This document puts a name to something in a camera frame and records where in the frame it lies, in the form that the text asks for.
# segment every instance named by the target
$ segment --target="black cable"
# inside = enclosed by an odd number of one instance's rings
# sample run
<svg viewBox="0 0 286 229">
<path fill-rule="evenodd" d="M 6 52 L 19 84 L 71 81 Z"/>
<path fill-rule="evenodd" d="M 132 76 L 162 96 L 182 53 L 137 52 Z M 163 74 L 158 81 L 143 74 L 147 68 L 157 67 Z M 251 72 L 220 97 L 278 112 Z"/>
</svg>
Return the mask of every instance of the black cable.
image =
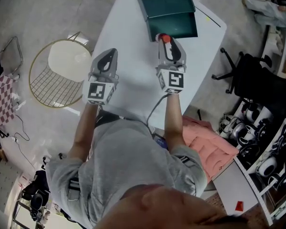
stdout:
<svg viewBox="0 0 286 229">
<path fill-rule="evenodd" d="M 32 163 L 27 159 L 27 157 L 26 157 L 26 156 L 24 155 L 24 153 L 21 151 L 20 145 L 19 145 L 19 143 L 17 142 L 16 134 L 18 134 L 19 136 L 21 136 L 21 137 L 22 137 L 25 141 L 27 141 L 27 142 L 30 140 L 30 138 L 29 138 L 28 134 L 26 134 L 26 132 L 24 131 L 24 123 L 23 123 L 23 120 L 22 120 L 18 115 L 16 115 L 16 116 L 17 116 L 17 117 L 21 120 L 21 122 L 22 122 L 22 131 L 23 131 L 23 133 L 27 136 L 27 139 L 24 138 L 20 133 L 16 132 L 16 133 L 14 134 L 15 142 L 17 143 L 18 149 L 19 149 L 19 151 L 21 152 L 21 154 L 23 155 L 23 157 L 25 157 L 25 159 L 29 162 L 29 164 L 33 167 L 34 171 L 36 172 L 36 169 L 35 169 L 34 165 L 32 165 Z"/>
<path fill-rule="evenodd" d="M 152 116 L 153 112 L 155 111 L 155 109 L 158 107 L 158 105 L 162 102 L 162 100 L 166 97 L 168 97 L 170 94 L 167 94 L 167 95 L 164 95 L 160 98 L 160 100 L 157 102 L 157 104 L 155 105 L 155 107 L 153 108 L 153 110 L 151 111 L 151 113 L 149 114 L 149 116 L 147 117 L 147 121 L 146 121 L 146 125 L 148 127 L 148 121 L 149 121 L 149 118 Z"/>
</svg>

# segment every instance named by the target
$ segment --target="pink cushion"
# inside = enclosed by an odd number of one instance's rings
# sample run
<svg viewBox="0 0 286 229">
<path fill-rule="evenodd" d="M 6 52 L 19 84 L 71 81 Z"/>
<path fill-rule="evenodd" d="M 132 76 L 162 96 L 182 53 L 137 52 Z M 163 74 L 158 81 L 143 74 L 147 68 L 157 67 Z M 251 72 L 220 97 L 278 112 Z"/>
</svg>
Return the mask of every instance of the pink cushion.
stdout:
<svg viewBox="0 0 286 229">
<path fill-rule="evenodd" d="M 238 150 L 215 133 L 209 122 L 183 117 L 186 145 L 196 150 L 210 181 L 237 154 Z"/>
</svg>

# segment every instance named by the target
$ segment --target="checkered cloth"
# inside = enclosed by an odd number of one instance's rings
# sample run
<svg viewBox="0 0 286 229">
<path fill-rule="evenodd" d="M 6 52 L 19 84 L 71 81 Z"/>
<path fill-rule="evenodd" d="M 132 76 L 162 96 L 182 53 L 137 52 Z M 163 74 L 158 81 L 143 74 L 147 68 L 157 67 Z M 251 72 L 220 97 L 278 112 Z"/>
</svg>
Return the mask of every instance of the checkered cloth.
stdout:
<svg viewBox="0 0 286 229">
<path fill-rule="evenodd" d="M 14 80 L 8 76 L 0 77 L 0 127 L 14 118 L 11 93 Z"/>
</svg>

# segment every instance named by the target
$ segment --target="gray floor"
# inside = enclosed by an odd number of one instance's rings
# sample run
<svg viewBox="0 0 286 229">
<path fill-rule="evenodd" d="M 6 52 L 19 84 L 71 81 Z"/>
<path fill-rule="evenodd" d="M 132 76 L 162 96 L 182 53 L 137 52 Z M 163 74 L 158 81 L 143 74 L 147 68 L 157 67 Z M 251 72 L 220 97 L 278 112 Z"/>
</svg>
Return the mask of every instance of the gray floor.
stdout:
<svg viewBox="0 0 286 229">
<path fill-rule="evenodd" d="M 241 0 L 199 1 L 227 24 L 222 46 L 233 60 L 237 59 L 239 51 L 258 55 L 261 28 Z M 27 77 L 35 53 L 71 31 L 82 31 L 96 43 L 113 3 L 114 0 L 0 0 L 0 46 L 12 35 L 19 37 L 25 59 L 21 73 Z M 229 80 L 216 82 L 211 75 L 228 71 L 230 66 L 226 58 L 218 53 L 187 115 L 197 117 L 199 108 L 203 119 L 217 127 L 219 118 L 234 107 L 238 98 L 225 93 Z"/>
<path fill-rule="evenodd" d="M 81 31 L 96 43 L 102 26 L 115 0 L 0 0 L 0 48 L 11 36 L 18 36 L 24 63 L 20 69 L 21 79 L 18 94 L 26 104 L 17 112 L 26 125 L 30 142 L 20 141 L 27 158 L 38 167 L 43 155 L 67 152 L 72 143 L 78 115 L 68 110 L 52 110 L 41 106 L 33 99 L 28 87 L 28 74 L 36 53 L 46 44 L 66 35 Z M 239 51 L 258 55 L 262 44 L 262 30 L 254 22 L 253 13 L 243 7 L 241 0 L 199 0 L 227 24 L 222 46 L 233 60 Z M 238 98 L 225 93 L 227 81 L 214 81 L 212 74 L 224 74 L 230 66 L 218 53 L 199 91 L 186 114 L 197 118 L 201 109 L 202 118 L 217 128 L 223 113 L 229 112 Z M 83 106 L 74 104 L 77 111 Z M 21 123 L 15 120 L 7 126 L 13 134 L 21 131 Z M 28 173 L 32 167 L 16 150 L 12 140 L 3 141 L 8 158 Z"/>
</svg>

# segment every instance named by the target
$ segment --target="gray t-shirt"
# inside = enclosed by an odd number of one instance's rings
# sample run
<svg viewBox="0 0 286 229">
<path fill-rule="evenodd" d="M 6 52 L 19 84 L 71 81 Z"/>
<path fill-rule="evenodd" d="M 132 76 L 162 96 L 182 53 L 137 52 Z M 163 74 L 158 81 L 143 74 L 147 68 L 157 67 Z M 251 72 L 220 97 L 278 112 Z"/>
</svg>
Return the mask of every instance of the gray t-shirt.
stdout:
<svg viewBox="0 0 286 229">
<path fill-rule="evenodd" d="M 46 165 L 53 201 L 86 228 L 93 228 L 136 185 L 163 184 L 201 196 L 207 184 L 197 152 L 178 146 L 169 153 L 137 121 L 118 120 L 97 127 L 92 149 L 85 163 L 66 158 Z"/>
</svg>

